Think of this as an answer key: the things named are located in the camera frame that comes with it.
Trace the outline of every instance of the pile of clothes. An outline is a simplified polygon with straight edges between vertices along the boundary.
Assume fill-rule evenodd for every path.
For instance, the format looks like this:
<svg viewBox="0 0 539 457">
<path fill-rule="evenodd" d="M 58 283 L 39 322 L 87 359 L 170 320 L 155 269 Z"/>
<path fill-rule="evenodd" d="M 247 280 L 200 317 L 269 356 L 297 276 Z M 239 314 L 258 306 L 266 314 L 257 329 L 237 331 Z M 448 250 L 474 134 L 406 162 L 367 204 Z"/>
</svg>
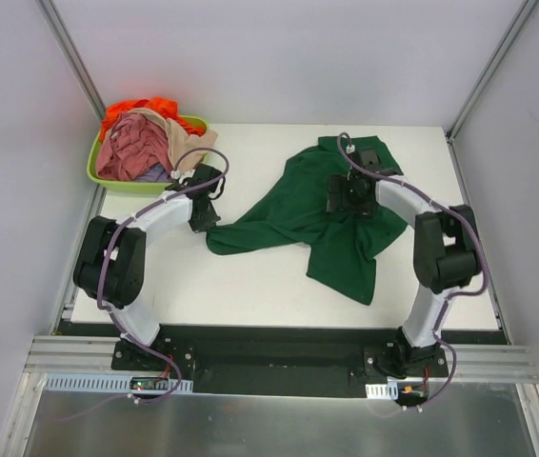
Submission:
<svg viewBox="0 0 539 457">
<path fill-rule="evenodd" d="M 179 162 L 188 150 L 211 148 L 216 138 L 216 132 L 192 126 L 179 116 L 172 100 L 119 102 L 107 109 L 102 121 L 96 175 L 111 181 L 168 182 L 177 164 L 185 173 L 205 155 L 198 151 Z"/>
</svg>

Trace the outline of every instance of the laundry basket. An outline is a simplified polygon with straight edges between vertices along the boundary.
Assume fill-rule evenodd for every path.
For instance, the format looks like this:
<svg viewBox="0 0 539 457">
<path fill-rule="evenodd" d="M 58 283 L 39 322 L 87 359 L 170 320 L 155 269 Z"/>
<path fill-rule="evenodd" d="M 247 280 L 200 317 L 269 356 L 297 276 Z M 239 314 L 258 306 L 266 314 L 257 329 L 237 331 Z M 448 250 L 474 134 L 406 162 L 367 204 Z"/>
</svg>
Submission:
<svg viewBox="0 0 539 457">
<path fill-rule="evenodd" d="M 204 131 L 208 130 L 209 128 L 208 122 L 206 122 L 206 120 L 202 119 L 201 117 L 181 117 L 193 127 L 202 127 Z M 98 133 L 98 135 L 96 135 L 96 138 L 91 145 L 90 157 L 88 157 L 87 172 L 88 176 L 94 183 L 98 183 L 99 185 L 104 186 L 108 190 L 114 190 L 116 192 L 160 194 L 164 191 L 164 189 L 168 185 L 167 183 L 137 183 L 133 181 L 111 181 L 99 178 L 96 175 L 96 158 L 98 157 L 98 151 L 102 146 L 102 143 L 98 139 L 99 136 L 100 132 Z"/>
</svg>

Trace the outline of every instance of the cable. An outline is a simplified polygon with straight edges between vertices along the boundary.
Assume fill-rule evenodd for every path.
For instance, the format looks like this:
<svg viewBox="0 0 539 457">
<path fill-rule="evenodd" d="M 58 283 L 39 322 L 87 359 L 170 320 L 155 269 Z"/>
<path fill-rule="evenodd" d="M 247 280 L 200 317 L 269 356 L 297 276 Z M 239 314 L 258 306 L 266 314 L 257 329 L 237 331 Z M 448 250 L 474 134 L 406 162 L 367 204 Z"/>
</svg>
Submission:
<svg viewBox="0 0 539 457">
<path fill-rule="evenodd" d="M 408 183 L 407 181 L 402 181 L 400 179 L 395 179 L 390 176 L 384 176 L 383 174 L 374 173 L 372 171 L 369 171 L 357 165 L 354 161 L 352 161 L 352 159 L 349 158 L 348 154 L 344 151 L 344 148 L 342 147 L 342 139 L 344 138 L 348 141 L 349 146 L 352 146 L 352 139 L 350 138 L 350 136 L 346 132 L 342 132 L 337 136 L 337 148 L 351 167 L 353 167 L 354 169 L 357 169 L 361 173 L 366 174 L 367 176 L 373 179 L 376 179 L 378 181 L 388 181 L 389 183 L 397 184 L 406 189 L 409 189 L 410 191 L 418 195 L 420 198 L 422 198 L 424 201 L 426 201 L 429 205 L 442 210 L 445 214 L 448 214 L 449 216 L 456 219 L 458 222 L 460 222 L 460 224 L 462 224 L 462 227 L 464 227 L 464 229 L 467 231 L 467 234 L 472 240 L 472 243 L 475 246 L 475 251 L 477 252 L 477 256 L 479 258 L 479 264 L 481 265 L 481 271 L 482 271 L 482 277 L 483 277 L 481 287 L 473 291 L 458 290 L 458 291 L 450 293 L 445 298 L 445 301 L 443 302 L 443 306 L 441 307 L 441 311 L 439 312 L 439 316 L 432 328 L 432 336 L 434 337 L 434 340 L 439 345 L 447 348 L 449 352 L 451 352 L 452 362 L 451 362 L 451 370 L 449 371 L 448 379 L 434 395 L 428 398 L 428 400 L 425 402 L 425 405 L 426 405 L 430 402 L 433 402 L 435 398 L 437 398 L 439 395 L 441 395 L 445 391 L 445 389 L 451 384 L 451 381 L 453 380 L 453 376 L 455 375 L 455 371 L 456 371 L 456 366 L 457 366 L 456 350 L 453 348 L 452 345 L 442 340 L 441 337 L 439 336 L 439 329 L 441 327 L 441 322 L 443 321 L 443 318 L 445 317 L 448 311 L 449 302 L 455 297 L 460 297 L 460 296 L 476 297 L 486 291 L 486 289 L 488 288 L 488 283 L 489 283 L 488 260 L 486 259 L 486 254 L 483 252 L 483 248 L 481 247 L 481 242 L 479 241 L 479 238 L 477 237 L 475 230 L 472 228 L 469 221 L 467 221 L 462 215 L 458 214 L 453 209 L 449 209 L 448 207 L 445 207 L 441 205 L 440 203 L 435 202 L 428 195 L 426 195 L 422 190 L 420 190 L 413 184 Z"/>
<path fill-rule="evenodd" d="M 151 211 L 152 209 L 157 208 L 160 205 L 164 205 L 165 203 L 167 203 L 170 200 L 173 200 L 174 198 L 180 197 L 181 195 L 185 195 L 185 194 L 187 194 L 189 192 L 192 192 L 192 191 L 195 191 L 195 190 L 205 189 L 207 187 L 212 186 L 215 183 L 218 183 L 221 179 L 225 179 L 226 174 L 230 170 L 230 161 L 223 152 L 221 152 L 221 151 L 219 151 L 217 149 L 214 149 L 214 148 L 194 148 L 194 149 L 188 150 L 176 162 L 176 165 L 174 166 L 174 169 L 178 169 L 178 166 L 181 164 L 183 159 L 185 159 L 187 156 L 189 156 L 190 154 L 192 154 L 194 152 L 200 151 L 200 150 L 206 150 L 206 151 L 209 151 L 209 152 L 214 152 L 215 154 L 219 155 L 225 161 L 225 170 L 223 170 L 218 176 L 210 179 L 206 183 L 202 183 L 202 184 L 199 184 L 197 186 L 192 186 L 190 188 L 185 188 L 185 189 L 178 190 L 175 193 L 173 193 L 173 194 L 169 195 L 168 197 L 166 197 L 165 200 L 156 200 L 156 201 L 154 201 L 150 205 L 147 205 L 146 207 L 144 207 L 144 208 L 140 209 L 138 212 L 136 212 L 135 218 L 141 217 L 142 215 L 146 214 L 147 212 Z M 173 393 L 175 390 L 177 390 L 179 388 L 181 382 L 183 381 L 183 375 L 181 373 L 181 370 L 172 361 L 172 359 L 170 357 L 168 357 L 168 356 L 166 356 L 166 355 L 164 355 L 164 354 L 162 354 L 160 352 L 157 352 L 154 349 L 151 349 L 151 348 L 145 346 L 143 343 L 136 340 L 133 336 L 128 335 L 128 332 L 126 331 L 124 326 L 121 324 L 121 322 L 119 322 L 119 319 L 117 318 L 117 316 L 115 316 L 113 314 L 112 308 L 111 307 L 106 307 L 102 302 L 102 297 L 103 297 L 104 290 L 105 290 L 105 282 L 107 281 L 107 272 L 109 270 L 110 255 L 113 252 L 113 250 L 115 249 L 115 245 L 117 243 L 117 238 L 119 238 L 119 235 L 121 234 L 121 232 L 124 231 L 124 229 L 129 224 L 131 224 L 132 222 L 134 222 L 133 217 L 129 217 L 124 222 L 122 222 L 119 225 L 119 227 L 117 227 L 117 229 L 115 230 L 115 232 L 113 233 L 113 235 L 111 236 L 111 238 L 109 240 L 109 245 L 107 246 L 105 258 L 103 259 L 102 267 L 100 269 L 100 277 L 98 279 L 98 290 L 97 290 L 97 296 L 96 296 L 96 306 L 98 306 L 99 309 L 105 310 L 105 311 L 107 311 L 109 313 L 110 319 L 112 320 L 114 325 L 117 327 L 117 329 L 120 331 L 120 333 L 122 333 L 122 335 L 125 335 L 124 338 L 126 340 L 128 340 L 130 343 L 138 346 L 139 348 L 141 348 L 145 352 L 148 352 L 149 354 L 151 354 L 151 355 L 153 355 L 153 356 L 155 356 L 155 357 L 157 357 L 159 359 L 164 360 L 167 363 L 166 370 L 169 370 L 170 368 L 174 368 L 174 371 L 176 372 L 176 376 L 177 376 L 177 381 L 174 384 L 174 386 L 172 386 L 170 389 L 166 390 L 166 392 L 162 393 L 161 395 L 158 395 L 155 398 L 151 398 L 151 399 L 137 398 L 136 399 L 137 403 L 142 403 L 144 405 L 150 405 L 152 403 L 157 403 L 157 402 L 161 401 L 162 399 L 166 398 L 168 395 L 170 395 L 171 393 Z M 54 421 L 54 422 L 68 422 L 68 421 L 71 421 L 73 419 L 83 417 L 86 414 L 88 414 L 90 412 L 93 412 L 96 409 L 100 408 L 101 406 L 112 402 L 113 400 L 116 400 L 118 398 L 130 398 L 130 397 L 131 397 L 130 393 L 129 394 L 119 393 L 119 394 L 116 394 L 116 395 L 111 395 L 111 397 L 108 397 L 108 398 L 104 399 L 100 403 L 98 403 L 98 404 L 96 404 L 96 405 L 94 405 L 92 407 L 89 407 L 88 409 L 84 409 L 83 411 L 72 414 L 71 416 L 67 416 L 67 417 L 49 417 L 49 419 Z"/>
</svg>

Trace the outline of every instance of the dark green shirt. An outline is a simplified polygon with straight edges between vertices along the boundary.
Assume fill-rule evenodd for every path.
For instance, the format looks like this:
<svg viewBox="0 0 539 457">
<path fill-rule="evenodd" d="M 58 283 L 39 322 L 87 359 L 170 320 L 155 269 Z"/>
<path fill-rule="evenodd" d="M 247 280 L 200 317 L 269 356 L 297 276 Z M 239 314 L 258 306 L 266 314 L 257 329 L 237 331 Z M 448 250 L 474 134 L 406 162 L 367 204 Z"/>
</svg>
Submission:
<svg viewBox="0 0 539 457">
<path fill-rule="evenodd" d="M 399 169 L 376 136 L 354 138 L 357 149 L 374 148 L 386 168 Z M 306 243 L 311 247 L 308 277 L 369 305 L 375 289 L 374 257 L 407 224 L 380 207 L 373 217 L 327 213 L 332 174 L 346 175 L 349 165 L 337 150 L 337 138 L 318 138 L 318 146 L 291 157 L 280 180 L 237 222 L 210 230 L 206 242 L 215 254 Z"/>
</svg>

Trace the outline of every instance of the purple cable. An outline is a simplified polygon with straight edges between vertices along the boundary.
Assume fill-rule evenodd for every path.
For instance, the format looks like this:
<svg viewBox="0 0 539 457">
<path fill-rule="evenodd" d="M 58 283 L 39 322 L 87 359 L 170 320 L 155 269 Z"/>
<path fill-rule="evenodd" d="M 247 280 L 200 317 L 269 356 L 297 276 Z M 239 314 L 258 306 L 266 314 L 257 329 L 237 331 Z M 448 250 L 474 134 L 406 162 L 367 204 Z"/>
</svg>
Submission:
<svg viewBox="0 0 539 457">
<path fill-rule="evenodd" d="M 350 146 L 352 146 L 352 139 L 345 132 L 342 132 L 337 136 L 337 148 L 339 149 L 339 152 L 344 156 L 344 158 L 350 164 L 351 167 L 353 167 L 354 169 L 357 169 L 363 174 L 366 174 L 367 176 L 370 176 L 373 179 L 377 179 L 378 181 L 388 181 L 389 183 L 397 184 L 399 186 L 402 186 L 406 189 L 411 190 L 413 193 L 415 193 L 424 201 L 426 201 L 429 205 L 442 210 L 445 214 L 448 214 L 449 216 L 453 217 L 458 222 L 460 222 L 462 226 L 465 228 L 465 230 L 467 231 L 467 234 L 469 235 L 470 239 L 472 240 L 472 243 L 475 246 L 475 251 L 477 252 L 477 256 L 479 258 L 479 263 L 481 264 L 481 271 L 483 273 L 483 281 L 482 281 L 481 287 L 478 290 L 473 290 L 473 291 L 459 290 L 459 291 L 452 292 L 451 294 L 449 294 L 446 297 L 445 302 L 443 303 L 443 306 L 441 307 L 441 311 L 439 312 L 439 316 L 436 322 L 434 323 L 434 327 L 432 328 L 432 336 L 434 337 L 435 341 L 439 345 L 447 348 L 449 352 L 451 352 L 452 363 L 451 363 L 451 371 L 449 372 L 448 379 L 441 386 L 441 388 L 439 388 L 439 390 L 437 390 L 437 392 L 434 395 L 432 395 L 432 397 L 428 398 L 428 400 L 424 403 L 426 405 L 429 402 L 434 401 L 434 399 L 437 398 L 439 395 L 441 395 L 445 391 L 445 389 L 451 384 L 451 381 L 453 380 L 453 376 L 455 375 L 456 365 L 458 363 L 456 350 L 453 348 L 452 345 L 442 340 L 438 336 L 438 331 L 441 327 L 441 322 L 443 321 L 443 318 L 448 312 L 449 301 L 459 296 L 475 297 L 475 296 L 481 295 L 483 292 L 486 291 L 486 289 L 488 288 L 488 283 L 489 283 L 489 267 L 488 267 L 488 261 L 486 259 L 486 254 L 483 252 L 483 248 L 481 247 L 481 242 L 479 241 L 479 238 L 477 237 L 475 230 L 472 228 L 469 221 L 467 221 L 463 216 L 455 212 L 453 209 L 449 209 L 441 205 L 440 203 L 435 202 L 428 195 L 426 195 L 422 190 L 420 190 L 413 184 L 410 184 L 405 181 L 401 181 L 400 179 L 391 178 L 390 176 L 384 176 L 383 174 L 374 173 L 372 171 L 364 169 L 363 167 L 360 167 L 359 165 L 355 164 L 352 161 L 352 159 L 349 158 L 348 154 L 344 151 L 344 148 L 342 147 L 342 141 L 341 141 L 342 138 L 345 138 L 348 141 L 348 144 Z M 417 407 L 409 407 L 408 409 L 417 409 Z"/>
<path fill-rule="evenodd" d="M 190 154 L 192 154 L 194 152 L 200 151 L 200 150 L 206 150 L 206 151 L 209 151 L 209 152 L 214 152 L 215 154 L 219 155 L 225 161 L 225 170 L 222 171 L 221 174 L 219 174 L 215 178 L 212 178 L 211 180 L 209 180 L 209 181 L 207 181 L 205 183 L 198 184 L 197 186 L 192 186 L 190 188 L 185 188 L 185 189 L 182 189 L 182 190 L 178 190 L 175 193 L 173 193 L 173 194 L 169 195 L 168 197 L 166 197 L 166 200 L 156 200 L 156 201 L 152 202 L 151 204 L 147 205 L 146 207 L 144 207 L 141 210 L 139 210 L 138 212 L 136 212 L 136 214 L 135 214 L 136 218 L 141 217 L 142 215 L 146 214 L 147 212 L 151 211 L 152 209 L 155 209 L 155 208 L 159 207 L 160 205 L 164 205 L 165 203 L 167 203 L 170 200 L 173 200 L 176 197 L 180 197 L 181 195 L 185 195 L 185 194 L 187 194 L 189 192 L 192 192 L 192 191 L 195 191 L 195 190 L 205 189 L 207 187 L 212 186 L 215 183 L 218 183 L 219 181 L 221 181 L 222 179 L 225 178 L 226 174 L 230 170 L 230 161 L 228 160 L 227 156 L 223 152 L 221 152 L 221 151 L 219 151 L 217 149 L 214 149 L 214 148 L 194 148 L 194 149 L 188 150 L 176 162 L 176 165 L 174 166 L 174 169 L 178 169 L 178 166 L 181 164 L 183 159 L 185 159 L 187 156 L 189 156 Z M 164 355 L 164 354 L 162 354 L 160 352 L 157 352 L 156 350 L 151 349 L 148 346 L 145 346 L 143 343 L 141 343 L 140 341 L 135 339 L 133 336 L 128 335 L 128 332 L 123 327 L 123 325 L 119 322 L 119 319 L 117 319 L 117 316 L 113 315 L 113 313 L 111 311 L 111 308 L 110 307 L 105 307 L 103 305 L 103 303 L 102 303 L 102 297 L 104 296 L 104 292 L 105 292 L 105 282 L 107 281 L 107 272 L 109 270 L 110 254 L 115 249 L 115 245 L 117 244 L 117 238 L 119 238 L 119 235 L 121 234 L 121 232 L 124 231 L 124 229 L 129 224 L 131 224 L 132 222 L 134 222 L 133 217 L 129 217 L 124 222 L 122 222 L 119 225 L 119 227 L 117 227 L 117 229 L 115 230 L 115 232 L 113 233 L 113 235 L 111 236 L 111 238 L 109 240 L 109 245 L 107 246 L 105 258 L 103 259 L 102 267 L 100 268 L 100 277 L 98 279 L 98 290 L 97 290 L 97 294 L 96 294 L 96 306 L 98 306 L 99 309 L 102 309 L 102 310 L 105 310 L 105 311 L 109 312 L 110 319 L 112 320 L 114 325 L 117 327 L 117 329 L 120 331 L 120 333 L 126 335 L 125 338 L 129 342 L 131 342 L 134 345 L 137 345 L 139 348 L 141 348 L 142 350 L 148 352 L 149 354 L 151 354 L 151 355 L 153 355 L 153 356 L 155 356 L 155 357 L 157 357 L 159 359 L 162 359 L 167 364 L 169 364 L 172 368 L 174 368 L 174 371 L 176 372 L 177 381 L 176 381 L 176 383 L 174 384 L 173 387 L 171 387 L 166 392 L 162 393 L 161 395 L 158 395 L 155 398 L 148 399 L 148 400 L 141 399 L 141 398 L 138 399 L 138 401 L 140 403 L 142 403 L 143 405 L 150 405 L 150 404 L 157 403 L 157 402 L 163 400 L 168 395 L 170 395 L 171 393 L 173 393 L 175 390 L 178 389 L 178 387 L 181 385 L 181 382 L 183 381 L 183 375 L 181 373 L 181 370 L 172 361 L 172 359 L 170 359 L 170 357 L 168 357 L 168 356 L 166 356 L 166 355 Z M 55 422 L 71 421 L 73 419 L 77 419 L 79 417 L 82 417 L 82 416 L 88 414 L 89 412 L 92 412 L 92 411 L 98 409 L 102 405 L 105 405 L 105 404 L 107 404 L 109 402 L 112 402 L 113 400 L 116 400 L 117 398 L 127 398 L 127 396 L 122 394 L 122 393 L 119 393 L 119 394 L 116 394 L 116 395 L 111 395 L 111 397 L 104 399 L 102 402 L 94 405 L 93 407 L 89 407 L 88 409 L 85 409 L 85 410 L 83 410 L 81 412 L 78 412 L 76 414 L 72 414 L 71 416 L 61 417 L 61 418 L 51 418 L 51 420 L 55 421 Z"/>
</svg>

